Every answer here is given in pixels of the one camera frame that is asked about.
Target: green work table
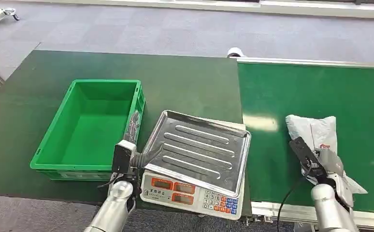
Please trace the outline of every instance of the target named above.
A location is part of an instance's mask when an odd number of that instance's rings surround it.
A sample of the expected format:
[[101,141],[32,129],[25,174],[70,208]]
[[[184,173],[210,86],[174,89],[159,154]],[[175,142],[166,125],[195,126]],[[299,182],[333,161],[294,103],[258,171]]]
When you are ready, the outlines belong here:
[[[33,51],[0,88],[0,195],[98,204],[101,182],[51,181],[29,162],[75,79],[138,79],[146,105],[138,150],[162,111],[242,123],[237,65],[225,58]],[[251,216],[249,188],[243,215]],[[138,201],[138,208],[169,210]]]
[[[138,149],[166,109],[245,123],[252,134],[244,216],[277,216],[301,176],[285,116],[337,117],[338,153],[369,194],[355,195],[356,223],[374,228],[374,66],[256,58],[198,58],[33,51],[0,88],[0,195],[97,204],[100,182],[51,181],[29,168],[74,79],[141,80],[146,106]],[[305,182],[282,220],[316,223]],[[138,208],[169,208],[138,201]]]

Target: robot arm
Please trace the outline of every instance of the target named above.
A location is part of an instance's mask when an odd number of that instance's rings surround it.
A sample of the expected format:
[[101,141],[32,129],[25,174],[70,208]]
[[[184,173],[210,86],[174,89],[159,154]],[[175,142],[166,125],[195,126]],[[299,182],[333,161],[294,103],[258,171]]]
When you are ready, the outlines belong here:
[[131,198],[133,185],[128,181],[113,184],[100,210],[84,232],[120,232],[136,204]]
[[318,184],[311,191],[320,232],[358,232],[352,208],[347,211],[336,199],[332,186]]
[[129,214],[136,207],[136,197],[140,194],[138,171],[130,161],[135,154],[135,144],[126,140],[116,144],[107,198],[84,232],[123,230]]
[[313,153],[302,137],[289,142],[308,176],[318,184],[312,189],[316,218],[322,232],[358,232],[353,220],[353,197],[344,181],[344,165],[328,148]]

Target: green plastic crate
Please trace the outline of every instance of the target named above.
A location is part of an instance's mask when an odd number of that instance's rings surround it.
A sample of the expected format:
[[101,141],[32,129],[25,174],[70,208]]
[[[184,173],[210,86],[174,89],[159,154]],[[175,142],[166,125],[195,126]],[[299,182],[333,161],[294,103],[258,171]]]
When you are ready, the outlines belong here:
[[138,80],[73,81],[30,167],[52,180],[109,180],[115,144],[144,104]]

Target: black cable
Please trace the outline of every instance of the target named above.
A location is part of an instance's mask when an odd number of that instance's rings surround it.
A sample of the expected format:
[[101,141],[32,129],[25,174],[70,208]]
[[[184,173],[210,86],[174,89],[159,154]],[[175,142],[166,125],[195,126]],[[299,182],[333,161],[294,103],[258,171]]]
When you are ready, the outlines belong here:
[[118,177],[113,178],[113,179],[109,180],[109,182],[97,186],[97,188],[98,188],[98,189],[101,189],[101,188],[104,188],[104,187],[106,187],[106,186],[109,186],[109,184],[113,183],[113,182],[114,182],[115,180],[117,180],[117,179],[118,179]]
[[278,216],[277,216],[277,231],[278,232],[279,232],[279,217],[281,215],[282,207],[284,206],[285,201],[287,200],[287,198],[289,197],[289,195],[292,193],[292,191],[308,176],[309,172],[311,171],[312,164],[311,164],[311,161],[309,159],[308,159],[308,163],[309,163],[309,169],[308,169],[308,171],[297,182],[295,182],[295,184],[291,187],[291,189],[285,195],[284,199],[281,202],[281,205],[279,206]]

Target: white plastic bag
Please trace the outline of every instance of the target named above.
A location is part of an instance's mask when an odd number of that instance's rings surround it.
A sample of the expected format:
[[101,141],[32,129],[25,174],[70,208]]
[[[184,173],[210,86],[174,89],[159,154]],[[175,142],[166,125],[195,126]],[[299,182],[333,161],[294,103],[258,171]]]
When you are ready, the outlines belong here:
[[[329,148],[338,153],[338,142],[336,138],[336,118],[334,116],[323,119],[314,119],[288,115],[285,117],[288,132],[291,139],[302,137],[311,151],[319,148]],[[309,182],[316,185],[315,178],[308,176]],[[356,181],[348,177],[344,171],[344,181],[350,186],[352,193],[368,193]]]

